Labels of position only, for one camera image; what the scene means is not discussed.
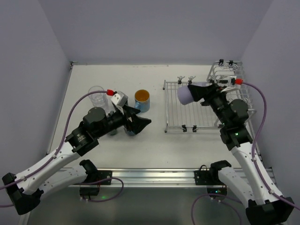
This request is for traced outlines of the dark blue plastic mug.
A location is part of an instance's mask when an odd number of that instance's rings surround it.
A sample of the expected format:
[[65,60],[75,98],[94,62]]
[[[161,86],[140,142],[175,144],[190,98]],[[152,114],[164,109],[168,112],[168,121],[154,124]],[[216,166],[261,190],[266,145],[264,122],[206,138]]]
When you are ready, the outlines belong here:
[[135,136],[135,133],[134,133],[133,131],[125,130],[125,133],[126,133],[128,136]]

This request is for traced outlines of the lavender plastic cup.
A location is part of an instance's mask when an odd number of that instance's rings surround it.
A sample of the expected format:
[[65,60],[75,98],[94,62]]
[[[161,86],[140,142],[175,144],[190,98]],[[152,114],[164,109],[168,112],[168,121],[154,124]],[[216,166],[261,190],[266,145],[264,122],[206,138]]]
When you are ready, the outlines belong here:
[[[192,83],[192,85],[203,86],[203,87],[206,86],[205,83],[203,83],[203,82]],[[192,100],[192,96],[188,90],[188,86],[182,86],[182,87],[178,88],[177,96],[182,105],[187,105],[187,104],[194,102]]]

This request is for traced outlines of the light blue mug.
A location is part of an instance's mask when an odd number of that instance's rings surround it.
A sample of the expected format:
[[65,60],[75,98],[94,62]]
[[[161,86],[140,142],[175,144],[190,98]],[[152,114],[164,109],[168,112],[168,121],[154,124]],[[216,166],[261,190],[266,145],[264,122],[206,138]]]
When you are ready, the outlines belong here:
[[147,90],[138,90],[135,93],[135,109],[145,113],[150,109],[150,94]]

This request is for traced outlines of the dark green mug front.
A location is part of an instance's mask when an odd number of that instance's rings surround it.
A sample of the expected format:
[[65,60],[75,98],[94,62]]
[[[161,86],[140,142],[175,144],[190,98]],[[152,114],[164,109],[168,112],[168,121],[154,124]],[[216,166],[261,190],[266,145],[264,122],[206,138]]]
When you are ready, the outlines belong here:
[[117,129],[114,129],[114,130],[111,130],[110,132],[108,132],[108,135],[110,136],[114,136],[118,133],[118,130]]

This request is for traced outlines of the clear glass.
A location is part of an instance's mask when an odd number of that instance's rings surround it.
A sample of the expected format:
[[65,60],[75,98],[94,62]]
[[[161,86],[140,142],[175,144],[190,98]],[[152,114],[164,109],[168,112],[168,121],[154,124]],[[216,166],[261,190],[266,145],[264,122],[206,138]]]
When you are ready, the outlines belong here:
[[[93,86],[89,89],[90,92],[100,91],[104,90],[101,86]],[[108,99],[106,97],[106,94],[104,93],[93,93],[89,95],[89,98],[93,104],[94,107],[101,107],[105,110],[106,113],[109,112],[109,105],[108,105]]]

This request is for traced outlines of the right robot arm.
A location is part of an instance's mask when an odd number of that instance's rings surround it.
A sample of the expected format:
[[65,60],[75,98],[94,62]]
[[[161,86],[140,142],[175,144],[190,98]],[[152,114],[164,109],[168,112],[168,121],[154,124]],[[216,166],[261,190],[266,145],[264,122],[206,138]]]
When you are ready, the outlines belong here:
[[276,225],[285,222],[295,208],[290,197],[284,197],[266,172],[255,150],[255,141],[249,134],[245,121],[248,105],[242,99],[229,102],[228,89],[217,84],[206,87],[189,84],[188,94],[180,98],[183,105],[198,102],[210,106],[222,123],[222,142],[239,162],[246,180],[240,178],[230,165],[212,166],[212,176],[229,187],[246,209],[252,225]]

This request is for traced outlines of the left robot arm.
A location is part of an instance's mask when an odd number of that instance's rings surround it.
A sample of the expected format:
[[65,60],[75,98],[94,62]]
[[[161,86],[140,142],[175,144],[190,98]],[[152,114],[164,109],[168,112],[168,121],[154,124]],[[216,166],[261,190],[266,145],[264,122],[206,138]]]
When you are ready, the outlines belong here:
[[138,116],[139,112],[125,105],[106,115],[103,108],[93,107],[76,129],[69,135],[63,135],[56,150],[22,172],[4,175],[4,188],[17,214],[24,215],[32,211],[41,199],[61,188],[79,183],[95,183],[98,171],[90,160],[83,160],[66,172],[59,171],[97,147],[100,137],[120,127],[134,135],[139,134],[151,123],[151,119]]

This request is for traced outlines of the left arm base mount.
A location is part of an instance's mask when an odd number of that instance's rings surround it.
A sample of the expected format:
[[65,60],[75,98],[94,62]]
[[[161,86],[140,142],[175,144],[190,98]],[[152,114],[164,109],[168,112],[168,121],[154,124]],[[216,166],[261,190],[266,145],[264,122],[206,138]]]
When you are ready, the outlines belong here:
[[[79,163],[80,166],[83,166],[86,173],[87,178],[83,181],[83,183],[92,183],[99,180],[107,179],[112,177],[113,172],[111,170],[98,170],[96,166],[90,160],[82,160]],[[97,196],[100,191],[100,185],[110,185],[111,181],[104,181],[97,184],[97,187],[80,187],[79,195],[80,197],[85,197],[91,200],[92,196]]]

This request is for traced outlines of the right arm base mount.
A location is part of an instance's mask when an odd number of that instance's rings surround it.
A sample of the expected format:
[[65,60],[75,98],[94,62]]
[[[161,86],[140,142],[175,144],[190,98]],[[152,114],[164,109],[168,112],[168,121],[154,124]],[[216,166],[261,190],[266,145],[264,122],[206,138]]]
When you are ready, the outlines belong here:
[[227,186],[218,178],[218,171],[224,167],[232,167],[232,165],[226,160],[221,160],[212,163],[209,168],[206,165],[200,166],[198,170],[194,171],[195,184],[197,186],[206,186],[207,193],[212,198],[221,197],[215,194],[226,196]]

